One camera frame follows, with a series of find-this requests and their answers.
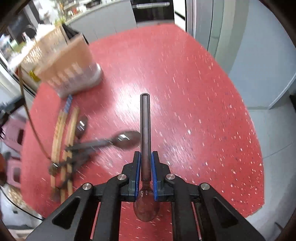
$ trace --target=white wall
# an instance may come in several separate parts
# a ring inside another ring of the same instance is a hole
[[[250,0],[243,39],[229,73],[247,107],[268,108],[296,74],[296,49],[261,2]]]

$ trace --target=gray floor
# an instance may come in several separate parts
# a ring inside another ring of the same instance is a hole
[[[265,204],[247,220],[273,241],[296,208],[296,112],[288,101],[271,110],[249,110],[260,142]]]

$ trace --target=brown cable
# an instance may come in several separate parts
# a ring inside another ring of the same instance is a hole
[[[20,80],[20,91],[21,91],[21,93],[22,93],[22,96],[23,96],[24,99],[25,99],[24,85],[23,85],[23,80],[22,80],[22,67],[21,67],[21,65],[19,65],[17,69],[18,69],[18,75],[19,75],[19,80]],[[48,153],[46,152],[46,150],[45,150],[43,144],[41,143],[41,141],[40,141],[40,139],[39,139],[39,137],[38,137],[38,134],[37,134],[37,132],[36,132],[36,130],[35,130],[35,127],[34,127],[34,125],[33,125],[33,122],[32,122],[32,119],[31,119],[31,116],[30,116],[30,114],[29,114],[29,109],[28,109],[28,106],[27,106],[27,102],[26,102],[26,100],[25,100],[24,107],[25,107],[25,110],[26,110],[26,113],[27,113],[27,116],[28,116],[28,119],[29,119],[30,126],[31,126],[31,128],[32,128],[32,130],[33,130],[33,133],[34,133],[34,136],[35,136],[35,138],[36,138],[36,140],[37,140],[37,142],[38,142],[38,144],[39,144],[39,146],[40,146],[40,148],[41,148],[41,151],[43,152],[43,154],[46,156],[47,159],[51,160],[50,156],[49,156]]]

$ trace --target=red table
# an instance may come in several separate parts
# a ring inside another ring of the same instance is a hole
[[[139,130],[140,94],[147,92],[152,150],[172,173],[194,184],[208,182],[244,217],[263,205],[263,163],[254,126],[233,83],[198,42],[175,25],[160,25],[101,39],[90,49],[104,78],[99,86],[74,96],[73,106],[89,117],[83,140]],[[64,102],[41,84],[30,111],[48,153]],[[103,149],[81,168],[74,187],[106,182],[132,162],[135,150],[139,148]],[[27,125],[22,194],[45,217],[59,205],[50,199],[48,165]],[[120,240],[171,240],[170,219],[167,204],[161,204],[154,221],[143,223],[132,203],[124,203]]]

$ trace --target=metal screw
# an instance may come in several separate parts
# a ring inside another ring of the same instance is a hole
[[[176,176],[174,174],[169,173],[165,177],[169,180],[174,180]]]
[[[82,188],[84,190],[89,190],[91,188],[91,184],[90,183],[84,183],[83,186],[82,186]]]
[[[126,179],[126,175],[125,174],[119,174],[117,176],[117,179],[120,180],[120,181],[125,180]]]
[[[200,185],[200,187],[202,188],[202,190],[209,190],[210,189],[210,185],[207,183],[202,183]]]

